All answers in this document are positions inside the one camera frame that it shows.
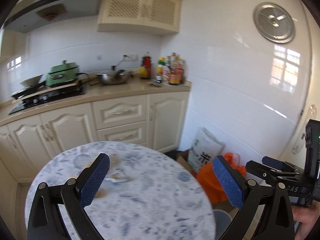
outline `tile floor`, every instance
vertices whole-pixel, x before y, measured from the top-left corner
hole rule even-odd
[[[16,203],[16,227],[17,227],[17,240],[27,239],[27,229],[24,221],[24,204],[26,201],[27,193],[31,183],[18,184],[17,203]]]

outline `round metal plate on wall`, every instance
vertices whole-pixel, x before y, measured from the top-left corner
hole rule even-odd
[[[262,36],[276,43],[287,43],[295,36],[289,13],[274,3],[262,3],[253,12],[253,20]]]

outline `metal screw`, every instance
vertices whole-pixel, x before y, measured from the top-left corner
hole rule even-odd
[[[44,182],[39,184],[39,189],[43,189],[44,187],[45,187],[45,183]]]
[[[67,184],[68,185],[73,185],[76,183],[76,179],[68,179]]]
[[[255,185],[256,185],[256,182],[255,182],[255,180],[253,180],[253,179],[249,179],[249,180],[248,180],[248,184],[249,184],[250,186],[255,186]]]
[[[278,186],[279,186],[279,188],[285,188],[285,185],[281,182],[278,184]]]

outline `drawer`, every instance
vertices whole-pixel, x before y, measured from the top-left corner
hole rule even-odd
[[[146,142],[146,121],[98,130],[100,141],[141,144]]]
[[[93,102],[97,130],[145,121],[147,96],[114,98]]]

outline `human hand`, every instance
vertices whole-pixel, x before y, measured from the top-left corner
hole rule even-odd
[[[319,218],[320,203],[313,201],[310,207],[292,206],[291,208],[293,220],[302,223],[294,240],[303,240]]]

